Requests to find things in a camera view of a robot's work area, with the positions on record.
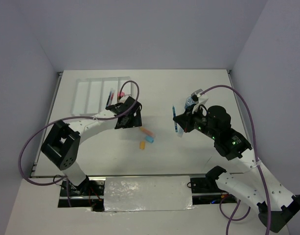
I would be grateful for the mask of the dark blue gel pen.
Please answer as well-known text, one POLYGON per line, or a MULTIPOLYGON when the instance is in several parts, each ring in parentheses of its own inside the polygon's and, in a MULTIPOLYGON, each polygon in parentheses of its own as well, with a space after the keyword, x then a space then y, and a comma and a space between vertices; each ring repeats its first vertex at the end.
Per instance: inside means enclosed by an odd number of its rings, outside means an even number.
POLYGON ((106 102, 106 107, 109 106, 109 102, 110 102, 110 99, 111 99, 111 97, 112 97, 112 94, 113 94, 113 89, 111 88, 111 89, 110 89, 110 92, 109 92, 109 95, 108 95, 107 102, 106 102))

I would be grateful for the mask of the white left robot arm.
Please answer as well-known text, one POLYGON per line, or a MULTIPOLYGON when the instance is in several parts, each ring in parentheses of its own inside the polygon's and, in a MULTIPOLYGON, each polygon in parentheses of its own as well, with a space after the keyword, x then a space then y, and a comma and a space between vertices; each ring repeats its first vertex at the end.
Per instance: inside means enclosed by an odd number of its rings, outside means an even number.
POLYGON ((141 127, 141 110, 141 103, 128 97, 88 119, 70 123, 59 120, 51 128, 41 151, 67 176, 71 189, 84 195, 91 184, 76 161, 80 144, 106 130, 141 127))

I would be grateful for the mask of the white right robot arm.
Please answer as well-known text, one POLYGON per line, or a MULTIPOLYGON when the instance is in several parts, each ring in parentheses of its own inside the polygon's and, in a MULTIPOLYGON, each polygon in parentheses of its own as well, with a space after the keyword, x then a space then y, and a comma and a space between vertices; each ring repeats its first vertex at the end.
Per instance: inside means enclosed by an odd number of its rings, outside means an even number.
POLYGON ((216 166, 206 174, 210 191, 226 191, 253 209, 261 223, 278 233, 300 210, 300 195, 286 189, 269 169, 256 160, 248 140, 231 126, 231 116, 222 106, 211 106, 207 112, 194 112, 190 106, 173 120, 189 133, 197 130, 214 141, 217 152, 237 166, 252 183, 234 179, 227 170, 216 166))

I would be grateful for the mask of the red gel pen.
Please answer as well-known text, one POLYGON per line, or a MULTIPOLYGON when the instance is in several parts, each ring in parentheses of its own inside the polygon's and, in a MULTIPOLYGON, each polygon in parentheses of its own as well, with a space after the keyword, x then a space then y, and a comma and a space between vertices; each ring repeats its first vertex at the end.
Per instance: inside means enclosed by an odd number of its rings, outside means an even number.
POLYGON ((115 95, 115 90, 112 90, 112 92, 111 92, 111 94, 110 94, 110 99, 109 99, 109 102, 108 102, 108 105, 109 105, 109 106, 112 104, 114 95, 115 95))

